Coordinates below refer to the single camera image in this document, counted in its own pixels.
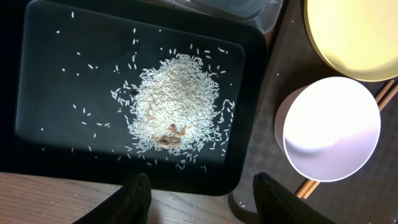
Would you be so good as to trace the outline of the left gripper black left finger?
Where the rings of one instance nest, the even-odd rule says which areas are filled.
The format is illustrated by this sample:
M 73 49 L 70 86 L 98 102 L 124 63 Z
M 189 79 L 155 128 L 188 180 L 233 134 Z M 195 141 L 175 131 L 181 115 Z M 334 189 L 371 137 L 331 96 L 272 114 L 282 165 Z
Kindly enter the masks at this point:
M 150 179 L 137 174 L 73 224 L 146 224 L 151 201 Z

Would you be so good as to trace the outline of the white bowl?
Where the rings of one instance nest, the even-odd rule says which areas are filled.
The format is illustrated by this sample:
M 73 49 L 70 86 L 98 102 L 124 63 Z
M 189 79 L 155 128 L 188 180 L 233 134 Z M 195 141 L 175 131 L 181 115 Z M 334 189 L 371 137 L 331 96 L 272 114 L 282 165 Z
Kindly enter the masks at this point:
M 291 166 L 317 182 L 335 182 L 360 170 L 381 132 L 373 94 L 361 83 L 328 77 L 292 92 L 274 120 L 277 143 Z

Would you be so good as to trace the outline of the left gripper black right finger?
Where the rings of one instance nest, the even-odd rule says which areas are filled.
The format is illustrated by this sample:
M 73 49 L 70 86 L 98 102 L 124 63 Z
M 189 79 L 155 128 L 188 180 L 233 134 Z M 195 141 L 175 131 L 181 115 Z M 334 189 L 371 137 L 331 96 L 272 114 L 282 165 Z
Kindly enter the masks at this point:
M 254 176 L 252 186 L 260 223 L 334 224 L 265 172 Z

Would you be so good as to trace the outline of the yellow plate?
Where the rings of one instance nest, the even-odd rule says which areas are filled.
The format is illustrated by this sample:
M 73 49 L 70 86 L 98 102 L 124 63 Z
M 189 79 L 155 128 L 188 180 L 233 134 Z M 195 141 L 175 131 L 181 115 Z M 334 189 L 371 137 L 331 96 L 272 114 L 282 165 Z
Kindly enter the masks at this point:
M 306 0 L 305 29 L 331 68 L 364 82 L 397 76 L 397 0 Z

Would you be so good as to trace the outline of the pile of rice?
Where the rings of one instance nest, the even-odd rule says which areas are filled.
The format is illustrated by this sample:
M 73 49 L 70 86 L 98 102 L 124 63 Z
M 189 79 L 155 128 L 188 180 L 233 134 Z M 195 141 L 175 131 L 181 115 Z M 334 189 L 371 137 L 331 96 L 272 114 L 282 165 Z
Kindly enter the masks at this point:
M 82 12 L 42 34 L 54 67 L 50 129 L 74 156 L 137 158 L 207 172 L 224 164 L 241 76 L 238 45 Z

